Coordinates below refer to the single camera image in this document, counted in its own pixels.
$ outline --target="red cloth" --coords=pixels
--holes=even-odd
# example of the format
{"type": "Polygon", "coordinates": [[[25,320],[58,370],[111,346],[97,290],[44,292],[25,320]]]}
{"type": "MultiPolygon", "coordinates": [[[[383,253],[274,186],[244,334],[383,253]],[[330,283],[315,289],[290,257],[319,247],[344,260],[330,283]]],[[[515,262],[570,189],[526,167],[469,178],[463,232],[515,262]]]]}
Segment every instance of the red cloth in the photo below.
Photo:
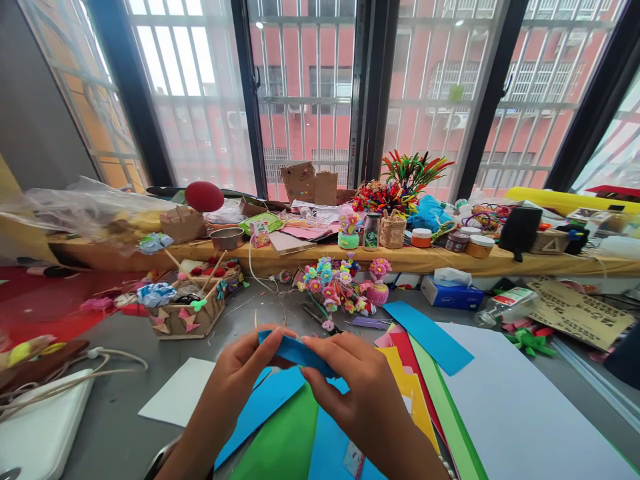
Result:
{"type": "Polygon", "coordinates": [[[433,401],[431,400],[429,390],[427,389],[427,384],[425,383],[425,379],[422,376],[420,365],[418,365],[418,359],[415,357],[413,347],[411,346],[409,334],[407,332],[394,333],[393,330],[391,330],[389,334],[391,335],[393,344],[398,348],[398,353],[400,354],[400,360],[402,360],[402,364],[406,367],[411,367],[413,372],[418,375],[420,386],[422,387],[422,394],[425,397],[427,410],[429,411],[429,416],[431,417],[431,422],[442,437],[442,440],[447,443],[447,438],[445,437],[445,433],[442,430],[442,425],[440,424],[440,419],[438,418],[438,414],[435,411],[435,406],[433,404],[433,401]]]}

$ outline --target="wooden stick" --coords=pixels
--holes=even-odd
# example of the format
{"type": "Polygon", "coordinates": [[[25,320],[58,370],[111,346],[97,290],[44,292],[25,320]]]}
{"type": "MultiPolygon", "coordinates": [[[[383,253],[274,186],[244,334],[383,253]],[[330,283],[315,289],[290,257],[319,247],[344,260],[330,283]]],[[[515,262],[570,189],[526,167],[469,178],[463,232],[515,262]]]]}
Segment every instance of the wooden stick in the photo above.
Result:
{"type": "Polygon", "coordinates": [[[215,273],[215,271],[218,270],[218,267],[220,266],[220,263],[222,263],[222,259],[225,257],[226,254],[227,254],[227,250],[224,250],[224,252],[222,252],[222,255],[220,255],[220,258],[218,259],[218,263],[215,264],[215,267],[213,268],[213,270],[211,270],[211,273],[209,274],[209,278],[207,279],[205,284],[202,286],[202,290],[200,290],[201,293],[207,289],[207,285],[211,281],[211,278],[213,277],[213,274],[215,273]]]}
{"type": "Polygon", "coordinates": [[[175,257],[171,254],[171,252],[167,249],[163,249],[165,251],[165,253],[169,256],[169,258],[171,259],[172,262],[175,263],[176,267],[178,267],[178,270],[182,270],[182,272],[184,272],[184,274],[187,276],[187,278],[189,279],[189,281],[194,284],[196,287],[198,287],[198,282],[196,282],[192,276],[190,276],[189,272],[186,271],[182,265],[180,265],[180,262],[178,262],[178,260],[175,259],[175,257]]]}

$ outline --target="table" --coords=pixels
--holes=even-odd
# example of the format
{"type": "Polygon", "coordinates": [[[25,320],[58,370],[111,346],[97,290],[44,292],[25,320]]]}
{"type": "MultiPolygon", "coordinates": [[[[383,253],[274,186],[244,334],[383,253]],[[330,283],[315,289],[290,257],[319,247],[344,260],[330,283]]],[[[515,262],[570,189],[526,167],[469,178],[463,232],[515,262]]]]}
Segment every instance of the table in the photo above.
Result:
{"type": "MultiPolygon", "coordinates": [[[[94,382],[62,478],[142,478],[153,456],[180,435],[182,428],[140,417],[137,412],[189,357],[215,361],[224,346],[251,331],[256,309],[259,323],[281,322],[283,308],[280,302],[270,292],[260,296],[262,291],[264,288],[254,283],[234,295],[228,301],[226,313],[253,296],[255,298],[246,306],[221,317],[209,339],[160,342],[152,333],[148,319],[121,314],[107,318],[83,335],[91,341],[92,346],[120,349],[141,356],[149,362],[150,369],[146,373],[114,375],[94,382]]],[[[471,324],[472,312],[432,307],[419,291],[391,292],[389,301],[400,299],[423,311],[434,321],[471,324]]],[[[292,293],[284,302],[288,324],[299,335],[317,333],[322,336],[324,332],[320,325],[300,308],[299,303],[306,300],[303,294],[292,293]]],[[[361,334],[368,341],[383,333],[380,330],[347,326],[344,322],[346,315],[335,316],[340,328],[361,334]]],[[[377,316],[386,317],[383,311],[377,316]]],[[[585,354],[579,344],[567,339],[565,342],[581,355],[585,354]]],[[[538,357],[532,362],[622,454],[640,467],[640,437],[572,366],[562,358],[538,357]]],[[[592,365],[640,405],[640,391],[618,381],[600,365],[592,365]]],[[[128,366],[130,362],[114,359],[109,368],[128,366]]],[[[81,367],[86,368],[86,363],[82,363],[81,367]]],[[[215,478],[229,477],[250,441],[216,472],[215,478]]]]}

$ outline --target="jar lid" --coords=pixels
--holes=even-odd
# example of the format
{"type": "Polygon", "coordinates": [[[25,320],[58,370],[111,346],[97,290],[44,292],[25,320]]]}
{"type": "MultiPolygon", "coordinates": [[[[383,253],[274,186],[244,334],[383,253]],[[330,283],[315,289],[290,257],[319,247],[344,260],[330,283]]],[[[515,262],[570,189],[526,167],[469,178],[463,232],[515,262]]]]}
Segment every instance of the jar lid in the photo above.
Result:
{"type": "Polygon", "coordinates": [[[429,229],[413,229],[411,234],[416,238],[431,238],[431,230],[429,229]]]}
{"type": "Polygon", "coordinates": [[[492,247],[495,245],[495,240],[482,235],[472,235],[469,237],[469,241],[482,247],[492,247]]]}
{"type": "Polygon", "coordinates": [[[476,227],[460,227],[460,232],[466,233],[467,235],[479,235],[481,231],[482,230],[476,227]]]}

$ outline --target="transparent bottle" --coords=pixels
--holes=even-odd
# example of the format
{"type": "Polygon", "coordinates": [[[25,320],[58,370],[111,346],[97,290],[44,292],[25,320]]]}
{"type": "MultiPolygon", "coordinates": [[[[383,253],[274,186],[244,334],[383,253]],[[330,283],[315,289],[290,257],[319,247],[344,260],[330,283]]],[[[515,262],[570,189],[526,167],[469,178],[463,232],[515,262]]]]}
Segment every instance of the transparent bottle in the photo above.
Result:
{"type": "Polygon", "coordinates": [[[498,322],[513,323],[526,317],[533,310],[533,301],[538,294],[533,290],[516,287],[488,300],[485,309],[473,316],[482,328],[492,328],[498,322]]]}
{"type": "Polygon", "coordinates": [[[378,250],[380,218],[382,218],[382,215],[377,212],[367,214],[367,218],[365,219],[365,231],[362,235],[362,248],[364,248],[364,250],[378,250]]]}

